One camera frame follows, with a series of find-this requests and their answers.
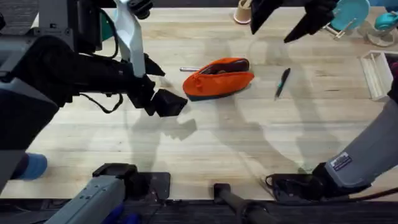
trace black cable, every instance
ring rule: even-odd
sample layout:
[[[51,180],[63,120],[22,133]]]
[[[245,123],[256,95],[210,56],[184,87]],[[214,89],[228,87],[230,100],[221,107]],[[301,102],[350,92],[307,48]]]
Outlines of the black cable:
[[[265,182],[266,185],[270,189],[274,189],[274,187],[268,182],[268,180],[272,178],[272,175],[269,175],[266,177]],[[307,183],[301,183],[298,182],[297,180],[286,180],[287,182],[293,182],[301,186],[307,186]],[[356,203],[356,202],[363,202],[365,200],[372,200],[372,199],[377,199],[381,197],[385,197],[388,195],[396,194],[398,193],[398,187],[394,187],[393,189],[385,190],[382,192],[378,192],[375,194],[367,195],[367,196],[362,196],[362,197],[356,197],[356,198],[349,198],[349,199],[343,199],[343,200],[331,200],[331,201],[325,201],[325,202],[307,202],[307,203],[289,203],[289,202],[278,202],[278,201],[271,201],[269,203],[273,203],[276,205],[283,205],[283,206],[317,206],[317,205],[331,205],[331,204],[337,204],[337,203]]]
[[[152,194],[155,195],[156,197],[156,202],[158,202],[160,205],[159,207],[157,207],[154,212],[152,212],[152,214],[150,215],[150,217],[148,218],[148,221],[146,224],[150,224],[150,221],[152,220],[152,218],[154,218],[157,214],[158,211],[160,211],[160,209],[162,209],[165,206],[165,201],[161,200],[159,198],[159,194],[157,194],[157,191],[155,189],[152,189]]]
[[[119,93],[119,101],[115,104],[115,106],[113,107],[112,110],[108,110],[106,109],[103,105],[101,105],[100,103],[98,103],[96,100],[92,99],[90,96],[84,94],[84,93],[79,93],[80,96],[84,96],[86,97],[88,100],[90,100],[91,102],[95,103],[97,106],[99,106],[101,108],[102,111],[104,111],[104,113],[106,114],[110,114],[113,111],[116,111],[120,105],[122,105],[123,103],[123,96],[121,93]]]
[[[97,8],[97,10],[99,10],[99,12],[100,12],[102,15],[104,15],[106,21],[108,22],[109,26],[111,27],[112,35],[113,35],[113,37],[114,37],[114,47],[115,47],[115,50],[114,50],[114,53],[112,54],[112,56],[102,56],[102,55],[96,55],[96,54],[93,54],[93,53],[89,53],[88,55],[93,56],[93,57],[99,57],[99,58],[113,59],[113,58],[115,58],[115,57],[118,55],[118,53],[119,53],[119,39],[118,39],[118,32],[116,31],[116,26],[114,25],[113,20],[112,20],[112,19],[109,17],[109,15],[104,11],[104,9],[102,9],[102,8],[100,8],[100,7],[97,7],[97,6],[95,6],[95,7]]]
[[[163,204],[162,204],[162,205],[159,205],[159,206],[154,210],[154,212],[152,212],[152,214],[151,214],[150,217],[148,218],[148,221],[147,221],[146,224],[150,224],[150,221],[152,220],[152,218],[154,218],[155,215],[157,215],[157,212],[160,211],[160,209],[162,209],[163,207],[164,207]]]

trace orange pouch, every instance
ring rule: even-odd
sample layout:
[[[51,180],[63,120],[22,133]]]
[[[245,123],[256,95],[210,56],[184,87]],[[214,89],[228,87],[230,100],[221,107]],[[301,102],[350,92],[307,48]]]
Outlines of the orange pouch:
[[[222,58],[190,75],[183,84],[191,101],[209,100],[243,90],[254,78],[245,58]]]

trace light wood surface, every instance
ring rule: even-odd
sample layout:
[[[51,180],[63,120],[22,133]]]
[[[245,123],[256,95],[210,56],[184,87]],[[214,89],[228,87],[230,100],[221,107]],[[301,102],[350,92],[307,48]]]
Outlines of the light wood surface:
[[[71,198],[105,162],[136,164],[140,171],[172,175],[170,198],[211,198],[227,182],[243,198],[271,199],[261,178],[311,171],[351,142],[382,110],[369,99],[358,57],[378,49],[354,31],[340,41],[321,31],[291,44],[284,37],[304,15],[302,8],[276,10],[256,35],[233,22],[234,9],[153,9],[140,21],[144,48],[166,72],[157,86],[183,96],[190,74],[221,57],[246,57],[255,79],[234,96],[192,103],[178,118],[149,117],[127,100],[104,114],[74,98],[42,131],[29,152],[45,154],[49,168],[33,181],[10,181],[3,198]],[[372,8],[372,26],[383,8]],[[104,43],[112,54],[113,40]],[[292,68],[282,98],[274,101],[282,72]],[[94,95],[107,107],[116,97]],[[362,194],[398,185],[393,169]]]

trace pen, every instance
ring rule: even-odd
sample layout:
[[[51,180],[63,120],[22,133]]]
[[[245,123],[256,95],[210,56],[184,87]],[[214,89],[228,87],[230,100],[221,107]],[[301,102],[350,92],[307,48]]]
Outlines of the pen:
[[[288,68],[284,71],[282,78],[280,79],[280,83],[278,84],[278,89],[276,90],[274,100],[278,99],[280,94],[282,93],[282,90],[286,83],[287,77],[289,77],[289,74],[290,74],[290,68]]]

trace sticker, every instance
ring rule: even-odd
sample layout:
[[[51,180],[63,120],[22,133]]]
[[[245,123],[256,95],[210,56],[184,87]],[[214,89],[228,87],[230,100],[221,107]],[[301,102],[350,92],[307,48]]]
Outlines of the sticker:
[[[335,171],[339,171],[344,166],[347,166],[350,162],[352,162],[353,159],[350,158],[347,152],[341,153],[335,160],[330,162],[330,165]]]

